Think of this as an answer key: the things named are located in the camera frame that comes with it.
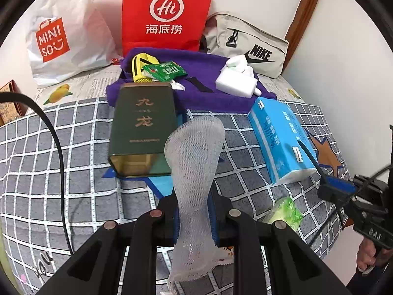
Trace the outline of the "person's right hand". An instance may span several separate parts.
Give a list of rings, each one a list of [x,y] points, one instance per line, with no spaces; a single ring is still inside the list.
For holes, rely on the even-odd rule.
[[[365,272],[372,266],[380,265],[382,263],[384,253],[385,249],[377,251],[373,241],[363,238],[356,255],[357,269],[361,272]]]

